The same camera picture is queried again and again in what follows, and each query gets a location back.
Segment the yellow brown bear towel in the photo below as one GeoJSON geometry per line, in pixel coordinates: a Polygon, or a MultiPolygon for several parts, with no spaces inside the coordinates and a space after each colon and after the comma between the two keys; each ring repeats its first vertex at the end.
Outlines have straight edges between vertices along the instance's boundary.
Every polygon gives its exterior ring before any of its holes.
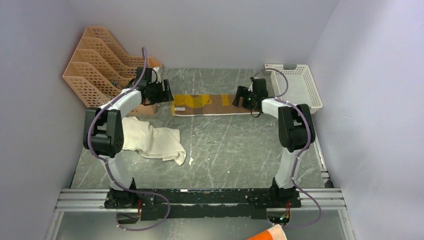
{"type": "Polygon", "coordinates": [[[232,105],[234,94],[176,94],[171,114],[178,117],[249,115],[251,111],[232,105]]]}

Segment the white towel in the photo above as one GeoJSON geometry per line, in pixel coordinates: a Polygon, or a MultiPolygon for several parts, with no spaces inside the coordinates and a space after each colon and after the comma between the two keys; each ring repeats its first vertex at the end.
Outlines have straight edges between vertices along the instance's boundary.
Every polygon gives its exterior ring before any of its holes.
{"type": "Polygon", "coordinates": [[[153,127],[148,121],[140,121],[134,116],[124,117],[122,127],[124,150],[137,151],[147,159],[175,161],[179,166],[185,162],[187,152],[181,144],[180,130],[153,127]]]}

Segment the white plastic basket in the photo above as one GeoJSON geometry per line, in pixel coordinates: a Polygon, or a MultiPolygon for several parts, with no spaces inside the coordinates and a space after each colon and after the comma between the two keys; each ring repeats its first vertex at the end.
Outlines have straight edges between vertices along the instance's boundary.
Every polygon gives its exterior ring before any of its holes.
{"type": "Polygon", "coordinates": [[[270,82],[276,96],[293,104],[307,104],[314,114],[323,108],[310,68],[305,64],[271,64],[270,82]]]}

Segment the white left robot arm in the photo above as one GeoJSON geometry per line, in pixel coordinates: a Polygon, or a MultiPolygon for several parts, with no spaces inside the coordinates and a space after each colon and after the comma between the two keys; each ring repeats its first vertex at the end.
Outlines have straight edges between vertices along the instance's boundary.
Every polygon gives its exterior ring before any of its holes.
{"type": "Polygon", "coordinates": [[[109,102],[85,112],[83,146],[100,160],[110,181],[106,209],[129,209],[140,204],[136,183],[118,160],[124,146],[123,118],[139,105],[173,101],[168,79],[153,68],[138,67],[136,76],[109,102]]]}

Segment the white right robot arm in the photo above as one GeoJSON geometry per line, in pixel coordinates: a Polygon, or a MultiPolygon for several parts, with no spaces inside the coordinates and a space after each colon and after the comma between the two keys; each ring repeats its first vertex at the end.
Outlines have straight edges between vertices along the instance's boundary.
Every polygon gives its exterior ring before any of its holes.
{"type": "Polygon", "coordinates": [[[251,78],[251,87],[239,85],[232,105],[275,117],[278,123],[278,140],[283,148],[271,187],[266,193],[248,196],[248,202],[256,208],[300,207],[302,189],[295,180],[297,166],[316,139],[310,107],[305,103],[293,104],[269,96],[264,78],[251,78]]]}

